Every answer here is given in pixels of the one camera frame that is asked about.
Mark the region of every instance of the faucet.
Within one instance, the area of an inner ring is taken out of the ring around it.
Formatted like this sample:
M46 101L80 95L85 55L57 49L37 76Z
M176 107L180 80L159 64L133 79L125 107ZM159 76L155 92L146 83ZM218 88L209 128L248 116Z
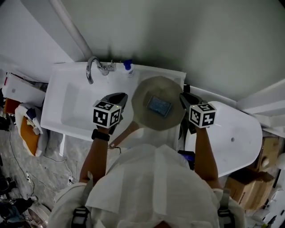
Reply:
M112 61L111 64L109 65L103 65L96 56L91 56L87 62L87 67L86 67L86 76L89 84L93 84L93 79L91 76L91 66L94 61L97 64L97 68L104 76L108 75L110 71L115 71L115 66Z

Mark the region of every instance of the white cube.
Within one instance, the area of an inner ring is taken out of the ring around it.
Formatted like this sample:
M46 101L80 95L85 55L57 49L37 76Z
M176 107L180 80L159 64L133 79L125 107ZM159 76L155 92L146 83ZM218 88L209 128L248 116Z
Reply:
M93 123L98 126L110 128L120 121L122 107L119 105L96 101L93 109Z
M190 106L189 121L199 128L214 124L216 109L212 104Z

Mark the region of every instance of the soap dispenser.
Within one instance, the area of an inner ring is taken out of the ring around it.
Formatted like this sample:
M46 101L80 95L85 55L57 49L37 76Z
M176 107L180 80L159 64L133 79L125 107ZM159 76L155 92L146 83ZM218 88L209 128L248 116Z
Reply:
M133 77L134 64L132 64L132 60L129 59L129 60L124 61L124 66L125 66L125 70L124 70L125 75L128 77Z

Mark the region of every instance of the forearm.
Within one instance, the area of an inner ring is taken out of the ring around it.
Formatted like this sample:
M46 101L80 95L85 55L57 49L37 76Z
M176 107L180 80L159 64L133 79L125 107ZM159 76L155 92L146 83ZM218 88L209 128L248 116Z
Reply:
M206 128L196 128L195 172L206 182L218 180L218 169Z
M98 131L108 133L108 129L99 129ZM89 181L88 172L93 176L94 184L106 172L108 142L102 139L95 138L87 155L83 167L80 172L79 182L87 183Z

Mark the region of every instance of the white sink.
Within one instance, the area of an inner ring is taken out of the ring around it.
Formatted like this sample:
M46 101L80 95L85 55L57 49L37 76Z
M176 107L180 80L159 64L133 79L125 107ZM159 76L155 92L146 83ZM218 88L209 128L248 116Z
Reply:
M220 102L209 103L217 109L215 124L207 132L221 177L255 161L262 145L262 130L254 117ZM195 152L195 143L196 134L188 131L185 150Z
M57 64L45 96L41 126L76 138L92 141L91 135L96 125L93 123L93 104L104 96L117 92L128 94L128 102L123 112L123 120L117 126L110 142L119 136L133 119L131 98L141 81L155 76L167 77L183 87L186 74L178 71L135 65L132 78L122 73L123 64L117 63L115 72L103 76L92 65L94 83L89 84L86 78L86 63ZM162 132L140 129L131 134L126 142L150 143L155 146L167 144L176 149L179 126Z

